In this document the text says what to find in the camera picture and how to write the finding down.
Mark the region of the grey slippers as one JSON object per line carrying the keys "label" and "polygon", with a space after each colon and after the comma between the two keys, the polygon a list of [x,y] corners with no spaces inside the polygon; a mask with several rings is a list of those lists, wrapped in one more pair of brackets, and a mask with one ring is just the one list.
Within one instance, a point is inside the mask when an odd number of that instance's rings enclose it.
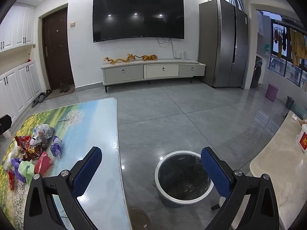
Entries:
{"label": "grey slippers", "polygon": [[34,108],[38,103],[42,103],[52,91],[50,89],[46,90],[45,92],[40,93],[32,102],[31,107]]}

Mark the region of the purple white wrapper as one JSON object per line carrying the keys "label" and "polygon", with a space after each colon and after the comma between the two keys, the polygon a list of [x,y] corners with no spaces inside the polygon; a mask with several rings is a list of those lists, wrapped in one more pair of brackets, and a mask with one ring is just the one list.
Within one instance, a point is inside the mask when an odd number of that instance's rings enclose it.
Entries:
{"label": "purple white wrapper", "polygon": [[53,136],[50,151],[54,157],[60,158],[62,151],[62,140],[58,136]]}

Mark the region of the purple plastic bag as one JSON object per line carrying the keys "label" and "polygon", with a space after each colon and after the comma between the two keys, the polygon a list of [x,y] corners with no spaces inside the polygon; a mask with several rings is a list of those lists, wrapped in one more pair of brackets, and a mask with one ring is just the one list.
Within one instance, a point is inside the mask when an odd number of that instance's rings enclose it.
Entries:
{"label": "purple plastic bag", "polygon": [[11,160],[11,164],[12,164],[12,166],[13,166],[13,168],[14,168],[15,177],[16,177],[19,181],[21,181],[22,183],[26,183],[25,177],[23,177],[23,176],[19,173],[19,171],[18,171],[20,163],[21,163],[21,160],[20,160],[19,158],[13,158],[13,159]]}

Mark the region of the grey round trash bin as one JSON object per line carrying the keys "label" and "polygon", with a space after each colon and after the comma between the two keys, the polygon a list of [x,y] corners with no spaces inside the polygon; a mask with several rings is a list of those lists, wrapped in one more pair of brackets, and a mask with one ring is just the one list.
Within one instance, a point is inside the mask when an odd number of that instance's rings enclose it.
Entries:
{"label": "grey round trash bin", "polygon": [[169,208],[200,202],[214,187],[200,154],[192,151],[175,151],[164,156],[154,171],[154,185],[161,202]]}

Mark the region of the washing machine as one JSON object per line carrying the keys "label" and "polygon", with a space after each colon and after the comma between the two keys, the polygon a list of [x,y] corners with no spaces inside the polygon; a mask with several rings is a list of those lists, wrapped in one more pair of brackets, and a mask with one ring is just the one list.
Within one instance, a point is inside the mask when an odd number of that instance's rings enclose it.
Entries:
{"label": "washing machine", "polygon": [[250,88],[256,88],[258,86],[262,73],[262,65],[263,65],[263,59],[259,56],[256,56]]}

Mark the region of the small dark bin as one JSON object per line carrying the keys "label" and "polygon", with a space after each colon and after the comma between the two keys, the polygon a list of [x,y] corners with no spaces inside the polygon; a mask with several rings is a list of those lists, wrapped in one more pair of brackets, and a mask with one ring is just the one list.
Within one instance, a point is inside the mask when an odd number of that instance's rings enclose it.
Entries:
{"label": "small dark bin", "polygon": [[293,99],[292,97],[287,96],[286,108],[287,108],[288,110],[291,110],[291,108],[292,108],[294,102],[295,102],[295,101],[294,101],[294,99]]}

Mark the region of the black wall television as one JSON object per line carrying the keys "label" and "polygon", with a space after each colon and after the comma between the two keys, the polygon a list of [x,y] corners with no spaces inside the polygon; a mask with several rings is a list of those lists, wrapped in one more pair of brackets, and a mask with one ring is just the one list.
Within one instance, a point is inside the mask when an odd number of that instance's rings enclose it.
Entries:
{"label": "black wall television", "polygon": [[93,0],[93,42],[184,39],[184,0]]}

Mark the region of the white marble side table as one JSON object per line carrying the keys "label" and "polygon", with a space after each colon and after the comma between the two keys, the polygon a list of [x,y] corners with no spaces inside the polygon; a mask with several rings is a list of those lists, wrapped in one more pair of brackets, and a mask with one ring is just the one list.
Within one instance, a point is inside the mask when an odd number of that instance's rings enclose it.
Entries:
{"label": "white marble side table", "polygon": [[254,177],[270,176],[279,211],[281,229],[290,229],[306,202],[306,154],[297,144],[301,125],[289,111],[280,128],[251,161]]}

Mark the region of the hanging clothes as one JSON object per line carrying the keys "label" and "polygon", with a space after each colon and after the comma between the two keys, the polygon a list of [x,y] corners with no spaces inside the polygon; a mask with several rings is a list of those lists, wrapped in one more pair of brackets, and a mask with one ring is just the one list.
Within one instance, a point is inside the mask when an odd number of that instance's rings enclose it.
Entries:
{"label": "hanging clothes", "polygon": [[306,35],[292,27],[273,27],[273,43],[277,45],[277,58],[290,61],[294,66],[306,60]]}

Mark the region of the green plastic bag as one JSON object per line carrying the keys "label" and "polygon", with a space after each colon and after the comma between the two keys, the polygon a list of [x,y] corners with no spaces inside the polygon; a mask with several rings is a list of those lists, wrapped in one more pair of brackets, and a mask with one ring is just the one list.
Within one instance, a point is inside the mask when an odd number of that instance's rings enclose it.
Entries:
{"label": "green plastic bag", "polygon": [[26,183],[30,186],[34,176],[34,164],[31,161],[21,161],[18,168],[19,174],[25,178]]}

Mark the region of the pink red paper box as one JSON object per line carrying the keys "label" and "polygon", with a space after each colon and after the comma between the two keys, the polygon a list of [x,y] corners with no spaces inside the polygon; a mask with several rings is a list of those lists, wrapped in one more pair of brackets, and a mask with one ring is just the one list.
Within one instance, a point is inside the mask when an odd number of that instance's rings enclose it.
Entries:
{"label": "pink red paper box", "polygon": [[34,173],[43,175],[53,164],[53,160],[44,151],[34,166]]}

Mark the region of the round woven fan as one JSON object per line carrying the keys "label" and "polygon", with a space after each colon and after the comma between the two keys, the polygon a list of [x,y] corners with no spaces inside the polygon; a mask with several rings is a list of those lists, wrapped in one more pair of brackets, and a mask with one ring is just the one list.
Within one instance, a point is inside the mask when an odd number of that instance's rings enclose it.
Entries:
{"label": "round woven fan", "polygon": [[151,221],[142,209],[132,208],[129,210],[130,221],[133,230],[151,230]]}

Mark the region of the red white box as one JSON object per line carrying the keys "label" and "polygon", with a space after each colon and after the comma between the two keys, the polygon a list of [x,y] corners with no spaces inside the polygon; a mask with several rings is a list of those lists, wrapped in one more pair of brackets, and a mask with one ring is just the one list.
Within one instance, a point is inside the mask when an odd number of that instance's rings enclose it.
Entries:
{"label": "red white box", "polygon": [[301,131],[296,136],[296,140],[301,150],[304,152],[304,154],[306,154],[307,153],[307,125],[306,124],[303,124],[301,126]]}

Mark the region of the white printed plastic bag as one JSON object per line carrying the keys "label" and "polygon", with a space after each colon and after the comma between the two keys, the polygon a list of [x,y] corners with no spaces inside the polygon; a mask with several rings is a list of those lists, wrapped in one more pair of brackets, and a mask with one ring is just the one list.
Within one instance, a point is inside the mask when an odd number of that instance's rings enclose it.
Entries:
{"label": "white printed plastic bag", "polygon": [[47,144],[47,140],[54,134],[55,129],[48,124],[41,124],[33,129],[33,137],[30,140],[32,146]]}

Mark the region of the red chip bag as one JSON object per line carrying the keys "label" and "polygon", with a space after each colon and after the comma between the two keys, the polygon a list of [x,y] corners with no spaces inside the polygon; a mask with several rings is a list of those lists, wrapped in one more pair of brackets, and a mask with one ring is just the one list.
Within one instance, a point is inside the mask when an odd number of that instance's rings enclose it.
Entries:
{"label": "red chip bag", "polygon": [[33,146],[30,144],[31,139],[31,135],[15,136],[15,140],[17,142],[17,145],[21,147],[21,151],[23,152],[23,160],[25,161],[40,158],[43,152],[41,145]]}

